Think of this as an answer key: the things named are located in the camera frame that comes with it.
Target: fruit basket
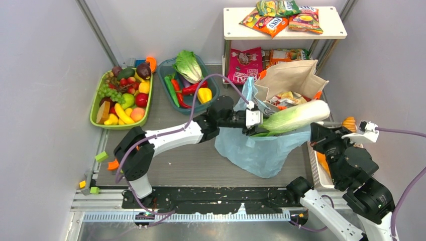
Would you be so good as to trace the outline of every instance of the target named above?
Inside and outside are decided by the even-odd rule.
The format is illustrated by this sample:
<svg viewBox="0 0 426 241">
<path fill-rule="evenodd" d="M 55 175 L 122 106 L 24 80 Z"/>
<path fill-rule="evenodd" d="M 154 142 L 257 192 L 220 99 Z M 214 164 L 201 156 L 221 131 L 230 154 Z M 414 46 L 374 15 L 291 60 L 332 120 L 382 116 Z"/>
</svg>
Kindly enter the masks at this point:
<svg viewBox="0 0 426 241">
<path fill-rule="evenodd" d="M 195 55 L 195 58 L 196 58 L 197 63 L 199 64 L 199 66 L 201 68 L 202 75 L 204 77 L 208 76 L 210 73 L 208 72 L 207 67 L 203 63 L 201 58 L 198 57 L 197 55 Z M 172 97 L 170 96 L 169 91 L 167 90 L 167 86 L 164 82 L 164 78 L 166 76 L 173 75 L 174 73 L 176 73 L 176 71 L 172 67 L 172 65 L 175 64 L 175 62 L 176 62 L 176 58 L 169 59 L 169 60 L 162 62 L 158 66 L 157 74 L 158 74 L 159 78 L 161 79 L 161 85 L 163 86 L 164 91 L 166 92 L 167 98 L 168 98 L 170 104 L 172 105 L 172 107 L 182 114 L 190 114 L 191 113 L 190 108 L 177 107 L 173 103 Z M 181 81 L 178 81 L 178 82 L 179 82 L 180 88 L 182 89 L 184 87 L 182 85 L 182 82 Z M 216 83 L 216 81 L 213 78 L 209 78 L 208 80 L 206 80 L 206 82 L 208 84 L 208 88 L 211 90 L 212 100 L 217 99 L 219 97 L 219 94 L 220 94 L 218 84 Z M 183 102 L 187 105 L 192 105 L 193 98 L 194 98 L 193 95 L 185 95 L 183 97 Z M 198 100 L 196 100 L 195 101 L 194 113 L 204 111 L 205 109 L 207 109 L 207 107 L 209 107 L 211 105 L 211 103 L 212 103 L 212 101 L 209 101 L 205 104 L 201 104 Z"/>
<path fill-rule="evenodd" d="M 97 87 L 97 90 L 99 90 L 102 87 L 102 85 L 105 84 L 105 81 L 107 79 L 107 75 L 109 75 L 110 72 L 111 71 L 108 71 L 102 76 L 102 78 L 99 81 L 99 85 Z M 99 111 L 99 108 L 100 108 L 99 104 L 100 104 L 100 101 L 102 99 L 102 97 L 98 94 L 98 91 L 96 91 L 96 93 L 94 94 L 94 97 L 93 97 L 92 108 L 91 108 L 91 111 L 90 111 L 90 117 L 89 117 L 90 122 L 94 126 L 101 127 L 101 128 L 104 128 L 104 129 L 109 129 L 109 130 L 128 130 L 128 129 L 131 129 L 133 127 L 142 126 L 143 124 L 145 124 L 145 122 L 147 121 L 147 118 L 148 118 L 148 113 L 149 113 L 150 105 L 151 105 L 151 93 L 152 93 L 152 75 L 151 75 L 151 78 L 149 79 L 148 101 L 147 101 L 146 107 L 143 108 L 143 109 L 145 109 L 145 113 L 144 113 L 144 116 L 142 117 L 142 119 L 137 121 L 137 122 L 134 122 L 133 124 L 103 125 L 103 124 L 96 123 L 96 117 L 97 117 L 97 114 L 98 114 L 98 111 Z"/>
</svg>

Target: green basket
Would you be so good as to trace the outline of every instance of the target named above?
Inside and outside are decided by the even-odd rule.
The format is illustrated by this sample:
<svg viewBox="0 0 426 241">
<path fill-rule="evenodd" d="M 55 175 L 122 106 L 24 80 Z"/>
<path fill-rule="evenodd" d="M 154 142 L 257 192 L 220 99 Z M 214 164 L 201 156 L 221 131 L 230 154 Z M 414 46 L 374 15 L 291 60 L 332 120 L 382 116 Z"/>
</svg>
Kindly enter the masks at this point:
<svg viewBox="0 0 426 241">
<path fill-rule="evenodd" d="M 99 110 L 99 103 L 101 100 L 101 97 L 97 94 L 97 90 L 100 88 L 100 86 L 103 84 L 103 78 L 105 77 L 106 74 L 109 74 L 111 71 L 108 71 L 107 73 L 103 74 L 102 78 L 100 78 L 99 81 L 99 85 L 97 86 L 96 92 L 94 94 L 93 97 L 93 104 L 92 104 L 92 110 L 90 111 L 90 122 L 97 127 L 102 127 L 104 129 L 109 129 L 109 130 L 128 130 L 131 129 L 133 127 L 138 127 L 138 126 L 143 126 L 145 124 L 145 122 L 147 121 L 148 118 L 148 113 L 149 113 L 149 106 L 151 105 L 151 94 L 152 94 L 152 75 L 150 78 L 150 82 L 149 82 L 149 95 L 148 95 L 148 103 L 147 103 L 147 107 L 145 108 L 145 115 L 142 118 L 142 120 L 133 123 L 133 124 L 127 124 L 127 125 L 115 125 L 115 126 L 106 126 L 106 125 L 100 125 L 96 123 L 96 115 L 97 112 Z"/>
</svg>

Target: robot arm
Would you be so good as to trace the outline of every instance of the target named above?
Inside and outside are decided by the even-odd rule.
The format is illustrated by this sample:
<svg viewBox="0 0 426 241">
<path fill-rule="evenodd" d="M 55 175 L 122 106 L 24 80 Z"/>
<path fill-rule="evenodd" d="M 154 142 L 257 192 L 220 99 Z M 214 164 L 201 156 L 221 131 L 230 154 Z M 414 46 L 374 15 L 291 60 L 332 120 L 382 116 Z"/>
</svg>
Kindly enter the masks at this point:
<svg viewBox="0 0 426 241">
<path fill-rule="evenodd" d="M 124 175 L 137 197 L 142 199 L 152 192 L 146 173 L 156 155 L 183 145 L 211 140 L 219 134 L 219 127 L 242 128 L 245 135 L 262 131 L 257 125 L 262 123 L 263 116 L 253 103 L 248 105 L 247 110 L 233 111 L 233 106 L 230 97 L 221 96 L 205 113 L 193 118 L 188 124 L 158 131 L 145 132 L 140 127 L 131 129 L 114 150 L 119 162 L 132 145 L 152 137 L 140 143 L 137 150 L 133 149 L 123 164 Z M 311 145 L 314 150 L 326 155 L 335 188 L 347 192 L 343 198 L 358 214 L 369 240 L 392 241 L 390 218 L 395 208 L 392 195 L 371 177 L 378 166 L 370 154 L 365 149 L 354 147 L 351 142 L 366 139 L 375 142 L 378 132 L 374 131 L 370 123 L 363 123 L 360 127 L 368 135 L 353 134 L 344 127 L 329 129 L 312 124 Z M 287 190 L 290 191 L 288 199 L 293 204 L 308 208 L 339 240 L 368 240 L 361 230 L 324 202 L 303 177 L 287 185 Z"/>
<path fill-rule="evenodd" d="M 252 102 L 246 110 L 234 111 L 233 106 L 234 102 L 229 96 L 220 96 L 206 112 L 194 117 L 189 124 L 157 131 L 132 128 L 114 150 L 119 162 L 133 144 L 155 136 L 138 145 L 137 150 L 132 150 L 123 164 L 124 175 L 137 197 L 141 199 L 152 192 L 146 173 L 152 158 L 158 154 L 183 145 L 209 141 L 219 134 L 219 127 L 241 128 L 246 135 L 260 131 L 257 125 L 262 123 L 263 115 Z"/>
</svg>

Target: avocado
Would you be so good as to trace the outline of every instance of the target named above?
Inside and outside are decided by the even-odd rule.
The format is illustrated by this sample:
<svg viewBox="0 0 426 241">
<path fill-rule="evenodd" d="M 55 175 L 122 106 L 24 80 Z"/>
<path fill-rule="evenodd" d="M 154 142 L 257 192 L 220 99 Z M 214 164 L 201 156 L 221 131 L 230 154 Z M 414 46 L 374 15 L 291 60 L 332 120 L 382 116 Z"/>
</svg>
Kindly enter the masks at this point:
<svg viewBox="0 0 426 241">
<path fill-rule="evenodd" d="M 121 79 L 127 79 L 129 77 L 135 76 L 135 70 L 131 67 L 127 67 L 120 71 L 120 73 L 117 76 L 117 80 L 120 81 Z"/>
</svg>

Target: yellow block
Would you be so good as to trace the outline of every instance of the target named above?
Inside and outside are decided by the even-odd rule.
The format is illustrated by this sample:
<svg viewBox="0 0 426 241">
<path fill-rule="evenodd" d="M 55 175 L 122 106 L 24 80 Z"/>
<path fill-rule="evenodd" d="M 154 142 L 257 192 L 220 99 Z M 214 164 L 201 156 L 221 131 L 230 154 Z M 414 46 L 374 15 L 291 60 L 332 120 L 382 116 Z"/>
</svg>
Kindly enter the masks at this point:
<svg viewBox="0 0 426 241">
<path fill-rule="evenodd" d="M 86 181 L 84 180 L 84 181 L 82 181 L 82 182 L 80 182 L 80 188 L 84 188 L 86 186 Z"/>
</svg>

